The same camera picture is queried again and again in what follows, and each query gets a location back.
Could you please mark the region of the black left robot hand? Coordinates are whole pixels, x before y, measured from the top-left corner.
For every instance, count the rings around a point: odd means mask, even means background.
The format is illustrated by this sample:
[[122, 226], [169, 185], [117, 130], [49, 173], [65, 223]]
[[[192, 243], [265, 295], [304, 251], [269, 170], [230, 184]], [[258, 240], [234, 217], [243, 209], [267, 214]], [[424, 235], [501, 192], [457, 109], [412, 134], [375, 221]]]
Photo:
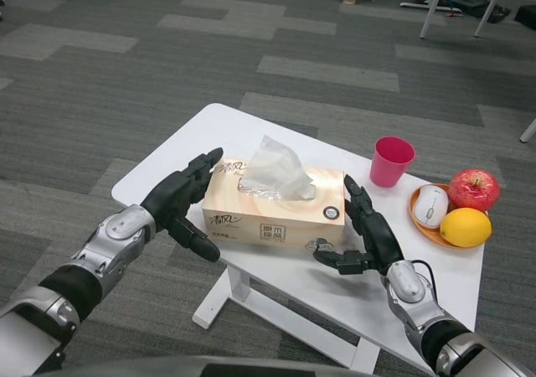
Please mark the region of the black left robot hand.
[[198, 155], [184, 170], [171, 173], [157, 184], [141, 203], [154, 218], [158, 232], [166, 230], [183, 248], [210, 262], [219, 260], [219, 248], [187, 219], [187, 214], [191, 205], [204, 199], [212, 169], [223, 153], [217, 147]]

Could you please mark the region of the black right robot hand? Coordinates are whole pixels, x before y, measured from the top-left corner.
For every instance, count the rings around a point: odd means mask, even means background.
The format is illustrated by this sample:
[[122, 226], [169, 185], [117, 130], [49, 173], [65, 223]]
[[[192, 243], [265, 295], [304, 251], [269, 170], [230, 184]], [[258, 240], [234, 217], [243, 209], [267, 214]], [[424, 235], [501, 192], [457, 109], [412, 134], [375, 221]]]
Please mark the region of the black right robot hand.
[[365, 187], [359, 186], [351, 176], [344, 176], [344, 186], [350, 200], [345, 200], [345, 212], [353, 229], [363, 238], [365, 252], [315, 249], [313, 257], [324, 266], [336, 269], [340, 275], [357, 275], [376, 270], [386, 276], [389, 267], [404, 259], [394, 232], [383, 215], [373, 208]]

